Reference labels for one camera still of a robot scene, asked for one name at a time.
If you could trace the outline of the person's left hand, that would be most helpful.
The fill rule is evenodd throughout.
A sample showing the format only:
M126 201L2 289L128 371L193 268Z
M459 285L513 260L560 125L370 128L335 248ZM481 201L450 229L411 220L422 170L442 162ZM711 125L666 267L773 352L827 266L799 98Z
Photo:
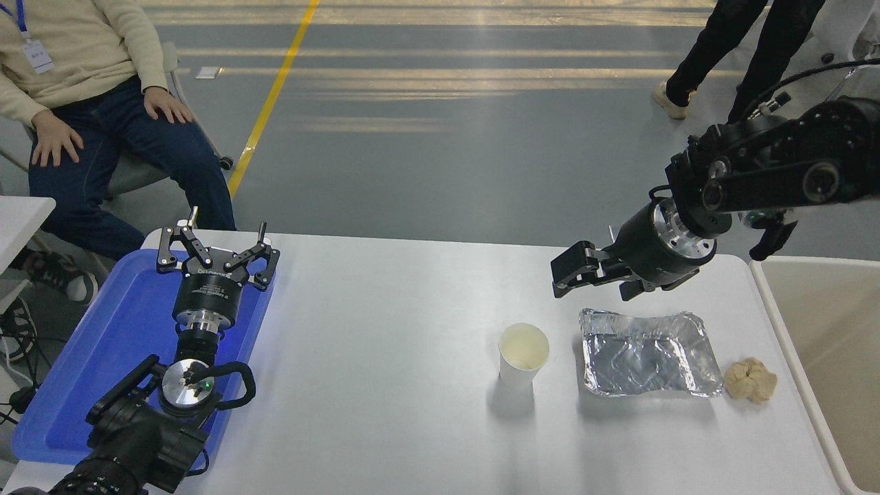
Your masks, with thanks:
M195 121L192 111L166 88L147 87L144 95L144 108L151 119L158 121L163 118L170 124L188 124Z

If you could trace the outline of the person's right hand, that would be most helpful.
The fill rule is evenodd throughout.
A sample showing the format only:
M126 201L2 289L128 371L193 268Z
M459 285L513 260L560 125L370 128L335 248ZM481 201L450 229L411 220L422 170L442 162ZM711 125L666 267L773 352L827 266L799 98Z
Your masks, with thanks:
M64 154L78 164L78 152L85 149L84 140L51 110L44 109L32 117L32 128L36 133L36 144L32 151L31 166L59 167Z

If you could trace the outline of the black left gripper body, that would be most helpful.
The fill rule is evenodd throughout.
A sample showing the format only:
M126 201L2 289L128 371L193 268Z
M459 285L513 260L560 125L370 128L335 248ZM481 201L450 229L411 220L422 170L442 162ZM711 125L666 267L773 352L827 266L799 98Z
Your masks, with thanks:
M195 256L183 263L183 278L173 307L176 322L189 324L197 314L210 312L217 314L222 324L236 323L244 284L250 275L245 267L226 272L224 265L232 263L234 256L233 251L211 247L210 267L202 266Z

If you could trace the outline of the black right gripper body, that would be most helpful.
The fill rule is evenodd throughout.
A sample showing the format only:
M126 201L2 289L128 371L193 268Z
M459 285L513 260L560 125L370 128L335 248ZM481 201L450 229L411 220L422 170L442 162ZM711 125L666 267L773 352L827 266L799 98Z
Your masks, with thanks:
M669 206L649 203L620 228L610 253L624 263L631 275L640 276L660 289L674 289L700 272L698 258L688 258L672 247L663 236L672 234Z

